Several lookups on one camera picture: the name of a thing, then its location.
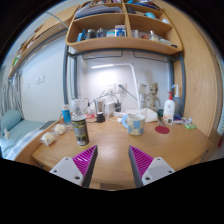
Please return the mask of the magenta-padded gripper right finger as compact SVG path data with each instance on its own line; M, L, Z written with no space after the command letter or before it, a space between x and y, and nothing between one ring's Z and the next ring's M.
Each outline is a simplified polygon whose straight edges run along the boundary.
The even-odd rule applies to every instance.
M153 158L134 146L129 146L128 155L137 188L148 185L175 172L163 158Z

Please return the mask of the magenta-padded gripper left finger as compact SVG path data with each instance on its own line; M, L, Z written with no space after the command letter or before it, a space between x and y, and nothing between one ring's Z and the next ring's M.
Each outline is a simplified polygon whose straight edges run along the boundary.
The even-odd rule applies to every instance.
M50 172L76 185L88 188L97 156L98 147L94 145L73 158L64 157Z

